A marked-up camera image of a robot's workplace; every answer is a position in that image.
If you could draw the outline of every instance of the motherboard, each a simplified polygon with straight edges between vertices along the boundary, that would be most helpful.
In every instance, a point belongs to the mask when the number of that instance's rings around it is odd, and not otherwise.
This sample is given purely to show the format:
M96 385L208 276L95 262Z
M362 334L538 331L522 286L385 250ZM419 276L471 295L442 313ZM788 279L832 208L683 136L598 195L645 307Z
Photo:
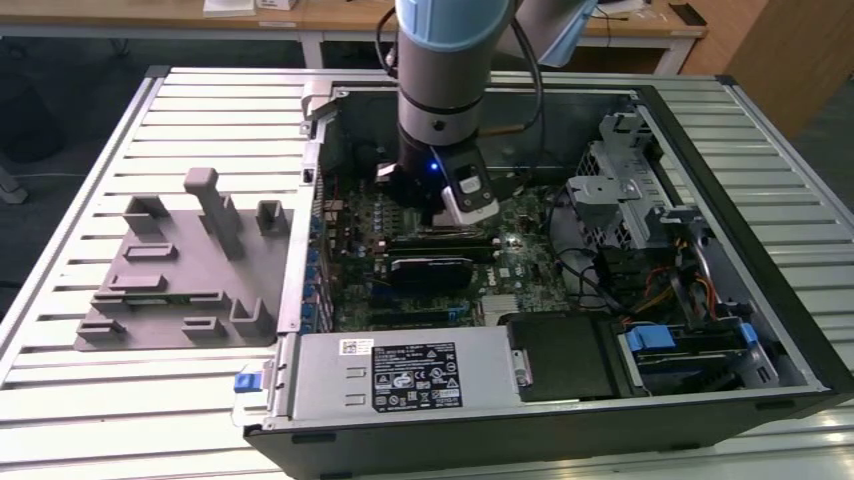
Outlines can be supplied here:
M373 184L335 185L324 215L337 331L494 325L505 313L573 308L543 228L553 189L530 189L502 204L498 216L454 226L441 218L423 222L421 212L399 207ZM462 278L461 284L402 292L393 285L397 267L427 259L465 259L441 278Z

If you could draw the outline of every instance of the table leg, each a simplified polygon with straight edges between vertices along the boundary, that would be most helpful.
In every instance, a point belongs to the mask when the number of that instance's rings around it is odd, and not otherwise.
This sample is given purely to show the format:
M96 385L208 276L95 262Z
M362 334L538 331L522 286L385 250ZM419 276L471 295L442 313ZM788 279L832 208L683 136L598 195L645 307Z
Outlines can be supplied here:
M655 67L655 75L678 75L691 53L695 38L674 38Z
M303 45L306 68L323 68L323 33L299 32L299 42Z
M10 172L0 166L0 200L10 204L24 203L27 190L18 184Z

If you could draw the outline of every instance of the barcode label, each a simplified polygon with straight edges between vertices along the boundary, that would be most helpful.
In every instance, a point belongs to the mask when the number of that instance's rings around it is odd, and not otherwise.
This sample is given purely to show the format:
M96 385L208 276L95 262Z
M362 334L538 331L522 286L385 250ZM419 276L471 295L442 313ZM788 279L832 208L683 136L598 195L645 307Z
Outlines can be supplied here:
M339 355L370 355L374 348L373 338L345 339L339 345Z

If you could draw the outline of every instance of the power supply label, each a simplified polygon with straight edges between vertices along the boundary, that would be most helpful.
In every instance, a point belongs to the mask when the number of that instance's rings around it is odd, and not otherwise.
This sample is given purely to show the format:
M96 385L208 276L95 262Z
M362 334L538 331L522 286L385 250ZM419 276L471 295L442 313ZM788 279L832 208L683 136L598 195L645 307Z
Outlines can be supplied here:
M374 347L371 361L379 413L463 406L454 343Z

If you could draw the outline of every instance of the aluminum slotted table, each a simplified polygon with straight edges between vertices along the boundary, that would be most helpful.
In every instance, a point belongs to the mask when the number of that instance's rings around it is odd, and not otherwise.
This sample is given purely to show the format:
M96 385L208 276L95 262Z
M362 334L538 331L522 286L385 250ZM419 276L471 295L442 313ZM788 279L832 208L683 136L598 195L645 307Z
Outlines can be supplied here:
M2 479L284 478L231 419L234 375L275 347L80 353L72 344L127 230L130 195L159 194L167 207L191 208L175 194L186 170L207 166L238 208L259 199L287 208L303 153L316 147L300 131L303 99L322 97L311 86L335 80L387 79L373 71L152 69L0 325ZM529 80L497 73L494 81ZM547 76L549 84L639 81L659 89L854 367L854 217L738 86L711 77ZM854 474L853 444L854 414L844 405L709 449L394 478L844 479Z

